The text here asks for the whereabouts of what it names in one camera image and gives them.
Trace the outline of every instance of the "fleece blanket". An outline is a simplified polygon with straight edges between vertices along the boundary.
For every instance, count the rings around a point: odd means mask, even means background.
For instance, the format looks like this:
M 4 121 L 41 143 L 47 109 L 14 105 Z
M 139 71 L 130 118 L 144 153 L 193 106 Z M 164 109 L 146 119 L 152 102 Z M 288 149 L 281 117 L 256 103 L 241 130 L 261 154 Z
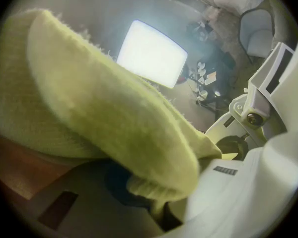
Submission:
M 43 9 L 0 26 L 0 135 L 50 155 L 110 157 L 133 173 L 131 193 L 158 202 L 187 197 L 198 159 L 221 157 L 154 87 Z

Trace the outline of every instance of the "fuzzy cloth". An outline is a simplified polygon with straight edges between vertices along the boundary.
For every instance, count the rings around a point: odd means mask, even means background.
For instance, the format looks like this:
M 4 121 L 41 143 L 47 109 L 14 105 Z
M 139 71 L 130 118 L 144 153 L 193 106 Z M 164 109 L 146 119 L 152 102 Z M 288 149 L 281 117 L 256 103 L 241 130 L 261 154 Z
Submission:
M 159 202 L 195 189 L 198 158 L 221 157 L 156 89 L 47 10 L 1 26 L 0 135 L 57 156 L 104 152 L 134 174 L 131 193 Z

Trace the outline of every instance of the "bright light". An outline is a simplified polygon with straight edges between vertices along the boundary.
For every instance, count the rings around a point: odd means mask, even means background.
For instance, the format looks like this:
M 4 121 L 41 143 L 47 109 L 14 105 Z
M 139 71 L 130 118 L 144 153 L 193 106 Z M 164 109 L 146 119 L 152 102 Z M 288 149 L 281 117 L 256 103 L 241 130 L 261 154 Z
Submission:
M 117 63 L 130 72 L 173 88 L 188 53 L 153 27 L 135 20 L 124 39 Z

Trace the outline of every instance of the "gray chair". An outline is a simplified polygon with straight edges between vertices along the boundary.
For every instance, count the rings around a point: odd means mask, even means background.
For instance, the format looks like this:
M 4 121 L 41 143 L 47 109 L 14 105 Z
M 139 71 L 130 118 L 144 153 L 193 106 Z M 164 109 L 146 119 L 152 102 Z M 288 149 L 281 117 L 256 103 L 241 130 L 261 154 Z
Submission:
M 274 20 L 264 9 L 252 9 L 242 14 L 238 39 L 248 56 L 266 58 L 274 36 Z

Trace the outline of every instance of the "wooden surface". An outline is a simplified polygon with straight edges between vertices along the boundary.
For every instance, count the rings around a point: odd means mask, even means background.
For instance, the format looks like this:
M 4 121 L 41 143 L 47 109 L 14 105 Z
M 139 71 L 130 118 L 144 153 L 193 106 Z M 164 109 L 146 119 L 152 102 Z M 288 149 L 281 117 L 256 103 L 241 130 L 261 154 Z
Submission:
M 53 158 L 0 136 L 0 181 L 25 199 L 88 160 Z

